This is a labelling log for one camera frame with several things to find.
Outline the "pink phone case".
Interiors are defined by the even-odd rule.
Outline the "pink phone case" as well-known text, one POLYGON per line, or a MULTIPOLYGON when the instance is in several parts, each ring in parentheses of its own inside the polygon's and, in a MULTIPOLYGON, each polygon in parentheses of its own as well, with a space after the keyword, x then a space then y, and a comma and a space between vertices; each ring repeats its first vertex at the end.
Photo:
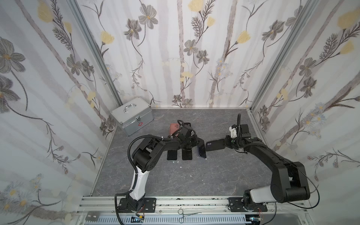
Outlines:
POLYGON ((176 132, 179 128, 181 128, 181 126, 178 123, 171 123, 170 129, 169 129, 169 134, 173 135, 173 133, 176 132))

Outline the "phone with black screen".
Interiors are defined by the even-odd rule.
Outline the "phone with black screen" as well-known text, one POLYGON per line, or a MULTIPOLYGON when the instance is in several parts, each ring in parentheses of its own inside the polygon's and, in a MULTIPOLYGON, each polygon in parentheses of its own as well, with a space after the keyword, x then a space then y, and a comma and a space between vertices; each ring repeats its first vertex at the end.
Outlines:
POLYGON ((178 156, 178 151, 177 150, 169 150, 167 152, 167 160, 169 160, 169 161, 176 161, 177 156, 178 156))

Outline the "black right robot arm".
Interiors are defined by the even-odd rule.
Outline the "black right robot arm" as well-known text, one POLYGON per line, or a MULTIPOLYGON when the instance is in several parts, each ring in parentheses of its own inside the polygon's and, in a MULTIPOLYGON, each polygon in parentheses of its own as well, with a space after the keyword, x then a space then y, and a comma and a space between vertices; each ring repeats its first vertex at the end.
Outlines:
POLYGON ((269 186, 249 190, 252 203, 287 203, 310 198, 310 190, 305 167, 300 162, 292 162, 265 145, 257 137, 226 136, 226 147, 250 153, 263 162, 272 172, 269 186))

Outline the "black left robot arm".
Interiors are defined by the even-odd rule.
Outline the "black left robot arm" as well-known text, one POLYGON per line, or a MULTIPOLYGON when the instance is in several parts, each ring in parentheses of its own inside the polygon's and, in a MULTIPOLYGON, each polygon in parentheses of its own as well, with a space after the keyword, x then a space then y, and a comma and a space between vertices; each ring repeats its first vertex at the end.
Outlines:
POLYGON ((199 138, 190 123, 180 125, 168 137, 144 135, 134 139, 127 148, 127 157, 134 170, 129 191, 117 193, 114 198, 125 196, 135 203, 145 196, 145 187, 149 173, 155 168, 163 152, 182 150, 191 152, 193 148, 205 150, 204 140, 199 138))

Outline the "silver aluminium case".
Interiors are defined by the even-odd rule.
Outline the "silver aluminium case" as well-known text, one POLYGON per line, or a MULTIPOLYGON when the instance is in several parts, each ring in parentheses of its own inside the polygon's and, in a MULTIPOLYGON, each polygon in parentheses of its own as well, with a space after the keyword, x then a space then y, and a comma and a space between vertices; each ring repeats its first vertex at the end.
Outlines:
POLYGON ((128 137, 154 120, 151 106, 140 97, 114 109, 111 115, 128 137))

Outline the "metal forceps scissors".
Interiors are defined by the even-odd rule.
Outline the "metal forceps scissors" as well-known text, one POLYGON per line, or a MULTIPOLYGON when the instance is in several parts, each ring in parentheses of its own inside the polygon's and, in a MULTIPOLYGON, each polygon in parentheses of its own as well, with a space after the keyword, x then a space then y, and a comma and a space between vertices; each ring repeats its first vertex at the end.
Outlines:
POLYGON ((178 209, 178 214, 180 215, 179 218, 179 223, 184 223, 185 222, 185 218, 189 217, 189 216, 193 216, 193 215, 197 215, 197 214, 201 214, 201 212, 195 212, 195 213, 185 213, 183 209, 178 209))

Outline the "aluminium corner frame post right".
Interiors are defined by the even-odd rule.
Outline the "aluminium corner frame post right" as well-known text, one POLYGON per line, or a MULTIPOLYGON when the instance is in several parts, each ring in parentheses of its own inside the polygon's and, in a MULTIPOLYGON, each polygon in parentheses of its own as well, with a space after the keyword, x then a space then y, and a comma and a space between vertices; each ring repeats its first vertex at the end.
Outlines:
POLYGON ((293 28, 290 31, 289 36, 287 37, 286 41, 284 42, 282 48, 280 49, 275 61, 273 62, 272 66, 270 67, 260 89, 258 90, 251 107, 249 108, 251 112, 253 112, 259 105, 262 98, 265 96, 267 89, 269 88, 270 84, 272 83, 278 69, 283 64, 284 60, 290 53, 292 47, 294 46, 296 40, 300 36, 302 30, 306 26, 308 20, 312 17, 314 10, 316 9, 317 5, 320 1, 307 1, 303 10, 300 12, 297 21, 295 22, 293 28))

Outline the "aluminium corner frame post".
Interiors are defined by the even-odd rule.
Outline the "aluminium corner frame post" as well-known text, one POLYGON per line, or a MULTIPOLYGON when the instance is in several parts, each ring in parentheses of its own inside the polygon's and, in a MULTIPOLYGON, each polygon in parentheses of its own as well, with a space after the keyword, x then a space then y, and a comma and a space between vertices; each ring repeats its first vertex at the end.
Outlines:
POLYGON ((300 36, 302 30, 306 26, 308 20, 312 17, 314 10, 316 9, 317 5, 320 1, 307 1, 303 10, 300 12, 297 21, 295 22, 293 28, 290 31, 289 36, 287 37, 286 41, 284 42, 282 48, 280 49, 275 61, 273 62, 272 66, 270 67, 260 89, 258 90, 251 107, 249 108, 251 112, 253 112, 259 105, 262 98, 265 96, 267 89, 269 88, 270 84, 272 83, 278 69, 283 64, 284 60, 290 53, 292 47, 294 46, 296 40, 300 36))
POLYGON ((89 26, 87 25, 84 16, 82 15, 82 12, 80 10, 80 7, 79 7, 77 1, 67 0, 67 4, 69 5, 71 12, 72 12, 77 24, 80 27, 80 30, 86 40, 86 43, 87 43, 92 55, 94 56, 98 66, 100 67, 100 71, 102 72, 105 82, 106 82, 107 86, 109 87, 109 89, 115 99, 117 107, 122 106, 122 100, 119 97, 119 94, 115 88, 112 78, 107 70, 106 64, 104 63, 104 59, 103 59, 103 56, 101 55, 100 48, 98 47, 96 40, 94 39, 94 36, 93 36, 91 30, 89 29, 89 26))

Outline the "aluminium corner frame post left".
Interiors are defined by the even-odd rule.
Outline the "aluminium corner frame post left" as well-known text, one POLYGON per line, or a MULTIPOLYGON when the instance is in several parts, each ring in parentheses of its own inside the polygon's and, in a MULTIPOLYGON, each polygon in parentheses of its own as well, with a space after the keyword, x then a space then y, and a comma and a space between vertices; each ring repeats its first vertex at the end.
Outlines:
POLYGON ((77 1, 67 0, 67 4, 69 5, 71 12, 72 12, 77 24, 80 27, 80 30, 86 40, 86 43, 87 43, 92 55, 94 56, 98 66, 100 67, 100 71, 102 72, 105 82, 106 82, 107 86, 109 87, 109 89, 115 99, 117 107, 122 106, 122 100, 119 97, 119 94, 115 88, 112 78, 107 70, 106 64, 104 63, 104 59, 103 59, 103 56, 101 55, 100 48, 98 47, 96 40, 94 39, 94 36, 93 36, 91 30, 89 29, 89 26, 87 25, 84 16, 82 15, 82 12, 80 10, 80 7, 79 7, 77 1))

